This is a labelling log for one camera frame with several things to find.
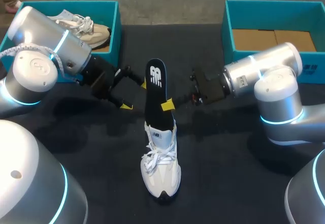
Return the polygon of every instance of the black tablecloth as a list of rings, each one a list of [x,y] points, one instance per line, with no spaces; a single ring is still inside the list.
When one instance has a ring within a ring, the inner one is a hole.
[[[166,64],[169,97],[182,95],[194,64],[208,72],[222,67],[220,25],[123,27],[122,66],[144,76],[146,62],[155,57]],[[134,103],[133,111],[92,98],[89,88],[58,83],[33,112],[10,118],[82,185],[88,223],[287,223],[285,188],[321,145],[270,143],[252,95],[210,106],[185,104],[174,112],[181,186],[174,202],[160,205],[140,171],[145,90],[127,79],[117,90]],[[321,85],[303,84],[300,91],[305,105],[325,103]]]

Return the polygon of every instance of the shoe tongue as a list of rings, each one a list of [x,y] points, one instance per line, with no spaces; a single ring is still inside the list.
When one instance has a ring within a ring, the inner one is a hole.
[[[66,9],[64,9],[59,16],[66,21],[74,21],[74,15]]]
[[[152,142],[161,149],[167,149],[172,141],[172,131],[160,131],[149,126]]]

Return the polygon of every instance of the cable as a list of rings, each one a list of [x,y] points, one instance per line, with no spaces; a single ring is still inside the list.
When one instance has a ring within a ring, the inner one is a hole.
[[[0,53],[0,59],[4,56],[14,56],[16,55],[16,53],[18,51],[21,51],[21,50],[40,50],[42,51],[43,53],[45,53],[45,51],[47,51],[48,53],[52,54],[59,66],[59,70],[60,70],[60,73],[61,73],[61,76],[65,79],[69,79],[69,80],[72,80],[74,82],[77,82],[77,79],[76,78],[70,78],[70,77],[67,77],[64,73],[64,68],[63,68],[63,64],[62,64],[62,61],[60,59],[60,57],[50,48],[48,47],[45,47],[45,46],[39,46],[39,45],[36,45],[36,44],[22,44],[21,46],[16,46],[16,47],[12,47],[12,48],[9,48],[3,52]]]

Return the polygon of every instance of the black insole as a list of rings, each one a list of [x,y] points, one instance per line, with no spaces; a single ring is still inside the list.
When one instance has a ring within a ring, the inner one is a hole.
[[[162,60],[151,59],[146,66],[147,98],[145,120],[155,129],[173,130],[172,111],[163,111],[161,104],[167,101],[167,73]]]

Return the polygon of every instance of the cardboard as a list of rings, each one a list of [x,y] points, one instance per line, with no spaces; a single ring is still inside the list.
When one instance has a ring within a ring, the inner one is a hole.
[[[299,52],[316,52],[309,32],[275,30],[274,33],[278,44],[290,42]]]
[[[100,49],[93,49],[92,51],[93,52],[109,52],[109,50],[110,50],[110,46],[108,45],[108,46],[105,46],[105,47],[100,48]]]
[[[233,29],[236,50],[266,50],[277,45],[274,31]]]
[[[236,50],[261,51],[285,42],[299,52],[316,52],[310,33],[290,30],[233,29]]]

